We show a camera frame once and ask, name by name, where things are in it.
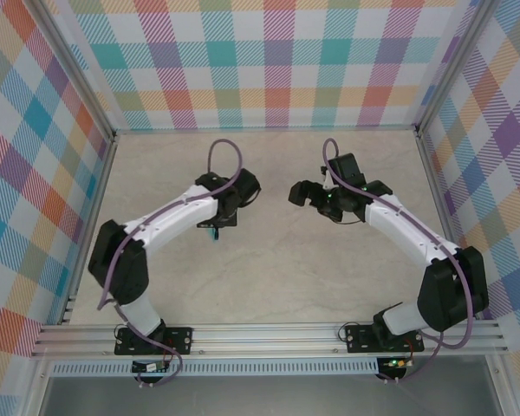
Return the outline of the thin aluminium table rail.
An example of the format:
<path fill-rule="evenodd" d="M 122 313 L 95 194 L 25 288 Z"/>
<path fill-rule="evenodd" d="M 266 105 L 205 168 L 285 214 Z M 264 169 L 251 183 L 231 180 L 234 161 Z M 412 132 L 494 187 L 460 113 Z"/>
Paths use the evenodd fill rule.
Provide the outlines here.
<path fill-rule="evenodd" d="M 384 131 L 414 131 L 415 125 L 387 124 L 361 126 L 318 126 L 318 127 L 227 127 L 227 128 L 195 128 L 195 129 L 118 129 L 117 137 L 122 135 L 153 135 L 153 134 L 207 134 L 207 133 L 281 133 L 281 132 L 384 132 Z"/>

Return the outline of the aluminium table edge rail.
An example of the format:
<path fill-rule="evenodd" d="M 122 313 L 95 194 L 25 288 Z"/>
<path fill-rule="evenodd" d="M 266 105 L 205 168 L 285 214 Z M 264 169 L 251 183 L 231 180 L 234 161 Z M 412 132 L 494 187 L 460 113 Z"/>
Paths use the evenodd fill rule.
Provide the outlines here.
<path fill-rule="evenodd" d="M 64 323 L 64 317 L 68 314 L 68 304 L 76 298 L 81 278 L 86 269 L 86 259 L 90 251 L 90 245 L 92 243 L 94 228 L 97 223 L 97 219 L 100 213 L 101 204 L 104 198 L 104 194 L 107 188 L 107 182 L 110 176 L 114 164 L 114 158 L 118 146 L 118 135 L 113 132 L 111 138 L 108 139 L 105 159 L 100 171 L 98 181 L 96 183 L 94 196 L 91 200 L 89 217 L 85 228 L 82 233 L 81 247 L 78 251 L 75 266 L 69 279 L 67 280 L 67 286 L 65 287 L 64 293 L 60 300 L 60 308 L 58 309 L 54 320 L 52 321 L 55 325 L 62 325 Z"/>
<path fill-rule="evenodd" d="M 488 306 L 484 262 L 476 248 L 461 248 L 452 238 L 449 218 L 445 214 L 445 201 L 423 140 L 418 134 L 415 138 L 444 232 L 443 241 L 437 244 L 437 248 L 445 250 L 444 258 L 430 262 L 422 282 L 419 306 L 423 312 L 427 312 L 431 297 L 436 296 L 438 311 L 429 314 L 430 323 L 436 329 L 443 330 L 448 323 L 456 324 L 463 320 L 471 322 L 477 312 Z"/>

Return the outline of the aluminium frame post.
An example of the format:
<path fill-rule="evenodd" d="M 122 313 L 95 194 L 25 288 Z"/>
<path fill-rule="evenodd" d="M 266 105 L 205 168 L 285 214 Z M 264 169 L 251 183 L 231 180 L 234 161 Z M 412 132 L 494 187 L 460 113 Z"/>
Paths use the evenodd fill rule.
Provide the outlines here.
<path fill-rule="evenodd" d="M 446 96 L 465 67 L 498 3 L 498 0 L 469 1 L 452 39 L 446 44 L 447 49 L 442 56 L 434 80 L 428 86 L 419 112 L 415 116 L 413 130 L 417 140 L 423 138 L 427 128 L 443 106 Z"/>
<path fill-rule="evenodd" d="M 103 111 L 101 104 L 94 94 L 94 90 L 91 88 L 81 66 L 75 59 L 72 49 L 69 47 L 68 42 L 65 40 L 44 0 L 23 0 L 23 3 L 57 55 L 58 62 L 64 68 L 68 78 L 73 82 L 76 91 L 79 93 L 83 103 L 87 106 L 89 113 L 101 130 L 103 136 L 106 137 L 110 143 L 115 142 L 115 129 Z"/>

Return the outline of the wide aluminium mounting rail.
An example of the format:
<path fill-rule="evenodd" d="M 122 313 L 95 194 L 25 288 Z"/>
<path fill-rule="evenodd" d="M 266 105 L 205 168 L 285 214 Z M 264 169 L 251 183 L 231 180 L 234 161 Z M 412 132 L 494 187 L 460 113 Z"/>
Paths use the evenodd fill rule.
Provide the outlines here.
<path fill-rule="evenodd" d="M 339 323 L 193 324 L 190 358 L 314 358 L 345 356 Z M 49 325 L 41 329 L 33 359 L 113 358 L 118 325 Z M 494 321 L 477 321 L 461 349 L 441 348 L 443 356 L 508 354 Z"/>

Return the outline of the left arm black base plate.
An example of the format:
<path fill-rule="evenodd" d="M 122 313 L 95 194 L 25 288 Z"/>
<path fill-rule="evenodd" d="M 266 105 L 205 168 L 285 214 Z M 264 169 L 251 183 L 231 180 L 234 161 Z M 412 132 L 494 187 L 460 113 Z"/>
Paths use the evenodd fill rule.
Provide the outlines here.
<path fill-rule="evenodd" d="M 148 337 L 156 342 L 160 342 L 181 355 L 191 352 L 193 328 L 190 327 L 166 327 L 160 325 Z M 162 355 L 165 350 L 156 347 L 138 337 L 127 327 L 118 328 L 114 333 L 115 355 Z"/>

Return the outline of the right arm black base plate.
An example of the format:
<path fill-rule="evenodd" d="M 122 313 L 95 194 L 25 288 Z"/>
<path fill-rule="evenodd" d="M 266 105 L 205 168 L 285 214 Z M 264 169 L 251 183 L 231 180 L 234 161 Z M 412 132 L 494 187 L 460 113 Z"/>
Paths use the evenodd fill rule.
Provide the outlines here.
<path fill-rule="evenodd" d="M 377 335 L 372 325 L 347 325 L 345 341 L 350 354 L 418 353 L 425 350 L 422 336 L 416 331 L 403 335 Z"/>

